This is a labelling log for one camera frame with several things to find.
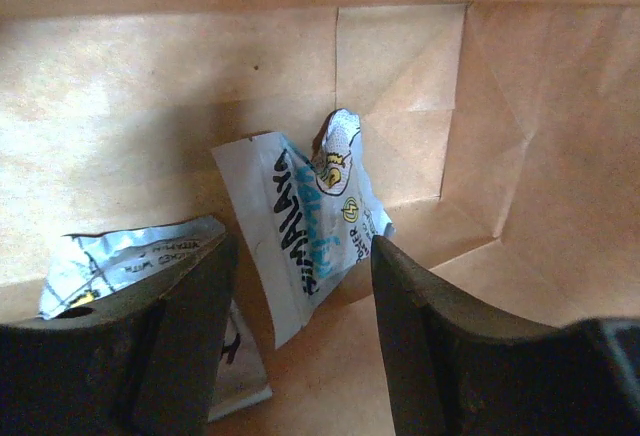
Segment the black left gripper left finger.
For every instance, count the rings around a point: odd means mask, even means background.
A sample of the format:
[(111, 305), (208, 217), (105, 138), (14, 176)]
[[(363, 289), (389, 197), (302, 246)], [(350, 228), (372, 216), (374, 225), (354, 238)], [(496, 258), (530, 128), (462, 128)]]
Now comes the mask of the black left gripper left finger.
[(213, 400), (238, 244), (51, 319), (1, 328), (5, 435), (200, 435)]

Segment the red brown paper bag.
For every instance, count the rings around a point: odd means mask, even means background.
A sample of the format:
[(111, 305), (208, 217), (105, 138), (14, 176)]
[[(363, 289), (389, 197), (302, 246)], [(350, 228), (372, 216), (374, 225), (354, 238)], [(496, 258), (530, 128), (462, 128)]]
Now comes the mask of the red brown paper bag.
[(639, 0), (1, 0), (1, 317), (64, 234), (212, 213), (214, 147), (336, 108), (395, 243), (561, 326), (639, 313)]

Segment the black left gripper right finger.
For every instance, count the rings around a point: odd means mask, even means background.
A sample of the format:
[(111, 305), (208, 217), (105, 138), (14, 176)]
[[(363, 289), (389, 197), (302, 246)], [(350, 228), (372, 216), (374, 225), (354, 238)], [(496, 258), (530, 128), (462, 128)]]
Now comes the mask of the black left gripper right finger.
[(639, 322), (561, 328), (491, 306), (385, 237), (371, 271), (399, 435), (635, 435)]

